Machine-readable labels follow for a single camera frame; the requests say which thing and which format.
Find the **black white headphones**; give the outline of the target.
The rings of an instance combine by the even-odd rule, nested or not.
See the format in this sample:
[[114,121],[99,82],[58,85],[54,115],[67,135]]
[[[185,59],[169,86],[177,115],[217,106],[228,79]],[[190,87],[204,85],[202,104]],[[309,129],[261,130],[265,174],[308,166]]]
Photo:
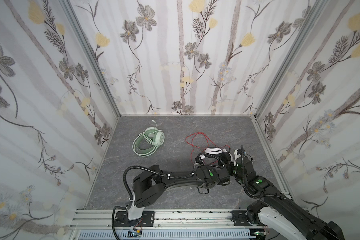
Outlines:
[[219,147],[208,147],[205,149],[204,153],[207,153],[211,156],[215,156],[216,158],[223,161],[225,164],[232,160],[232,155],[229,152],[230,149],[219,148]]

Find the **green white headphones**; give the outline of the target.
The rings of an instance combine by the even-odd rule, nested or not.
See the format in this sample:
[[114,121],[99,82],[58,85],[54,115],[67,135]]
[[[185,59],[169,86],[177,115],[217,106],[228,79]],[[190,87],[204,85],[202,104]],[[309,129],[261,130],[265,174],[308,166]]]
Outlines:
[[[155,124],[154,127],[145,129],[142,133],[134,139],[132,144],[133,152],[140,157],[148,157],[154,154],[165,142],[165,134],[162,130],[158,129],[158,125],[155,120],[152,120]],[[150,145],[147,149],[141,148],[141,143],[145,141]]]

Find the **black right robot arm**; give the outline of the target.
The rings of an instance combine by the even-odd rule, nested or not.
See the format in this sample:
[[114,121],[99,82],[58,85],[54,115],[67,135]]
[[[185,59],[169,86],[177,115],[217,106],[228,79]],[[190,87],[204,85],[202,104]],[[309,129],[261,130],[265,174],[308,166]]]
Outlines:
[[310,214],[286,197],[271,181],[256,174],[253,159],[241,146],[234,151],[232,176],[256,201],[247,207],[247,221],[263,224],[288,240],[343,240],[340,226]]

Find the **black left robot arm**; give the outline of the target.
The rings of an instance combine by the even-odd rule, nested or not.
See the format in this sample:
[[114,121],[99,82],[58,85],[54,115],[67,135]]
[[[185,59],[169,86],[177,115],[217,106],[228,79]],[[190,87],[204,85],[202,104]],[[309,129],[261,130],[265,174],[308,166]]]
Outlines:
[[126,168],[123,172],[123,184],[129,195],[129,203],[125,207],[113,208],[111,226],[114,237],[121,239],[117,234],[117,227],[135,227],[141,224],[145,220],[145,208],[153,205],[166,191],[190,186],[195,187],[199,194],[207,195],[215,186],[229,185],[231,163],[231,153],[213,150],[198,154],[190,172],[164,171],[158,165]]

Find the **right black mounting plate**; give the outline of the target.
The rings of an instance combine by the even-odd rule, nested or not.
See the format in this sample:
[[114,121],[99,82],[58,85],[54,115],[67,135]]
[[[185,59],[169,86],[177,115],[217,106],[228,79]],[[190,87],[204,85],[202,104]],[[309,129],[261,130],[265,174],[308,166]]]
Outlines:
[[259,220],[252,211],[232,211],[231,220],[235,227],[258,226]]

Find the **black mounting plate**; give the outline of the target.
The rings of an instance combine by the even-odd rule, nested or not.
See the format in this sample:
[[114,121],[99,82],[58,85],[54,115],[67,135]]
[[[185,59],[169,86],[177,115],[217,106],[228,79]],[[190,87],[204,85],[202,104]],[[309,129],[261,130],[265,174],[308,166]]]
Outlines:
[[115,227],[153,227],[155,220],[154,211],[144,211],[141,218],[137,220],[129,220],[127,211],[118,211],[115,213],[114,226]]
[[252,211],[232,211],[231,220],[235,227],[258,226],[259,220]]

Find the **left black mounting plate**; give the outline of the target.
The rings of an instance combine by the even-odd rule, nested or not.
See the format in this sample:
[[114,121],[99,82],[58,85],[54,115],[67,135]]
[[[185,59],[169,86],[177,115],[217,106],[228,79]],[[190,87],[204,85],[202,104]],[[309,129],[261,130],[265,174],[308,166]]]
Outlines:
[[141,218],[137,220],[129,220],[127,211],[118,211],[115,213],[114,226],[115,227],[153,227],[155,220],[154,211],[144,211]]

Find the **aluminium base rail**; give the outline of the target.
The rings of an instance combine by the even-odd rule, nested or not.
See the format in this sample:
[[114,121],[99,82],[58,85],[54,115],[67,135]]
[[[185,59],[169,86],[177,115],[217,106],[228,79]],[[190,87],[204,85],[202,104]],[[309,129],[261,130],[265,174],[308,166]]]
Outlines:
[[[112,210],[77,210],[69,230],[111,230]],[[143,221],[136,225],[143,230],[167,229],[237,229],[231,209],[212,210],[154,210],[155,214],[146,226]]]

